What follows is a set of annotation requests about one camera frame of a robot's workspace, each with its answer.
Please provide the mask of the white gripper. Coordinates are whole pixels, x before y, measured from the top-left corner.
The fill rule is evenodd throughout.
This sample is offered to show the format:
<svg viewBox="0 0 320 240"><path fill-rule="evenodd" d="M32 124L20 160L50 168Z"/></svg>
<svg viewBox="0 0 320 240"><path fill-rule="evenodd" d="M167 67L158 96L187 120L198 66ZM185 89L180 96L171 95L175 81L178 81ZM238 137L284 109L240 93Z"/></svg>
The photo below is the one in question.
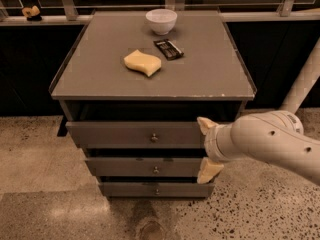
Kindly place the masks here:
<svg viewBox="0 0 320 240"><path fill-rule="evenodd" d="M227 124L218 124L206 117L198 117L197 123L205 136L204 147L207 156L203 158L197 175L198 184L206 184L218 175L224 168L222 163L230 162L231 127Z"/></svg>

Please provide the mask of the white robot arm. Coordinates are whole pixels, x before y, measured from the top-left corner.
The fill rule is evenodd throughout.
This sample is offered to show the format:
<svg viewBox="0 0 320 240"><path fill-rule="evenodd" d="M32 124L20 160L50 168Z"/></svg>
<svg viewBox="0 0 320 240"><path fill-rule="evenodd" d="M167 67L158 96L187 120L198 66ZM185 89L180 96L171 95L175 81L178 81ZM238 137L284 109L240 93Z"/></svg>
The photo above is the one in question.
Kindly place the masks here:
<svg viewBox="0 0 320 240"><path fill-rule="evenodd" d="M252 113L230 124L199 117L207 156L197 176L199 184L213 179L226 162L245 157L272 164L319 185L320 141L304 135L296 111L320 77L320 40L278 110Z"/></svg>

